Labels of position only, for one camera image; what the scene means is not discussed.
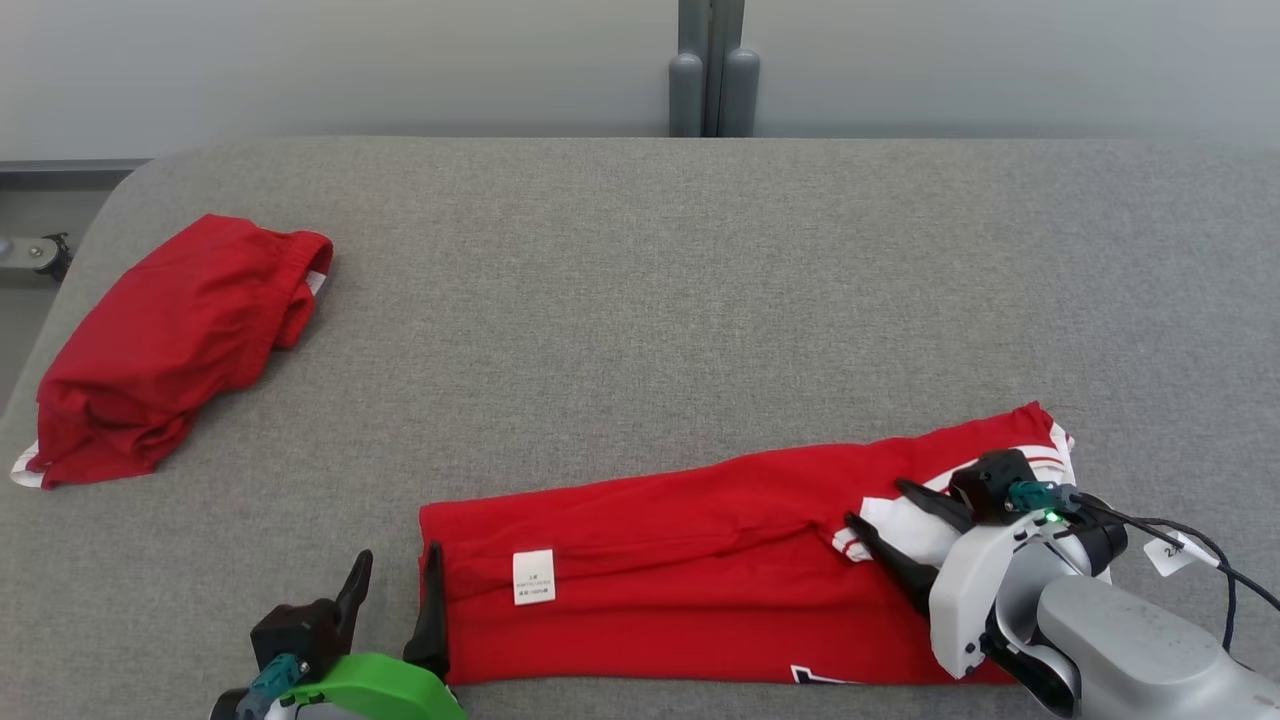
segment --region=robotic arm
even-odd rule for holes
[[[952,676],[989,659],[1059,717],[1280,720],[1280,685],[1204,629],[1111,585],[1124,527],[1097,498],[1034,482],[1021,452],[957,471],[950,496],[909,480],[899,489],[963,533],[941,569],[854,512],[846,524],[929,620]]]

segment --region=white garment tag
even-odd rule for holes
[[[1142,548],[1143,552],[1147,553],[1147,557],[1151,559],[1151,564],[1156,566],[1156,571],[1160,573],[1161,577],[1167,578],[1197,560],[1217,568],[1217,559],[1208,552],[1204,552],[1201,546],[1196,544],[1196,541],[1181,533],[1172,533],[1170,537],[1187,547],[1174,547],[1167,542],[1156,538]]]
[[[40,452],[40,441],[28,447],[22,455],[18,456],[18,461],[13,464],[13,470],[9,471],[9,479],[18,483],[19,486],[28,488],[38,488],[45,484],[44,473],[32,473],[27,469],[27,462]]]
[[[532,605],[556,600],[556,562],[552,551],[535,550],[511,556],[511,583],[516,605]]]
[[[329,275],[321,275],[320,273],[317,273],[315,270],[307,270],[306,283],[307,283],[307,287],[311,288],[311,296],[312,297],[315,297],[316,295],[320,295],[320,286],[323,286],[324,281],[326,281],[326,279],[329,279]]]

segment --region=crumpled red cloth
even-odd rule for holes
[[[154,471],[201,406],[252,386],[273,348],[297,343],[332,260],[315,232],[192,223],[124,273],[54,359],[27,470],[44,488]]]

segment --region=white fabric trim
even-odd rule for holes
[[[1021,451],[1021,454],[1028,459],[1037,459],[1030,462],[1037,480],[1059,484],[1075,484],[1075,471],[1071,468],[1071,447],[1075,445],[1074,439],[1057,423],[1053,423],[1053,427],[1050,430],[1050,439],[1053,442],[1053,447],[1024,445],[1012,450]],[[937,477],[931,478],[924,483],[924,486],[929,489],[943,492],[947,486],[951,484],[951,475],[954,475],[956,470],[963,470],[977,461],[978,459],[975,457],[968,462],[956,465],[946,473],[941,473]],[[916,562],[941,566],[942,561],[946,560],[947,552],[951,551],[951,546],[960,538],[960,533],[957,533],[951,525],[947,525],[943,520],[920,510],[915,506],[915,503],[905,497],[897,497],[893,500],[884,497],[865,497],[863,498],[863,506],[858,512],[868,523],[876,525],[876,529],[879,530],[882,538],[884,538],[893,547],[905,552]],[[863,543],[856,541],[850,542],[850,538],[845,537],[852,534],[854,533],[849,528],[840,530],[832,537],[832,547],[835,547],[837,552],[842,552],[854,562],[870,560],[872,556],[867,548],[863,547]]]
[[[18,461],[13,464],[13,470],[9,471],[9,479],[18,483],[22,487],[28,488],[41,488],[45,487],[45,474],[32,473],[27,469],[27,462],[40,452],[40,441],[37,439],[31,447],[23,451],[18,456]]]

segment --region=red shorts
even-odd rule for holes
[[[1051,433],[1061,428],[1032,404],[918,438],[428,505],[424,539],[444,548],[449,680],[952,682],[883,570],[850,561],[842,518],[864,497],[897,497],[897,478],[1053,448]],[[512,555],[548,548],[556,598],[516,605]],[[970,680],[1010,682],[989,662]]]

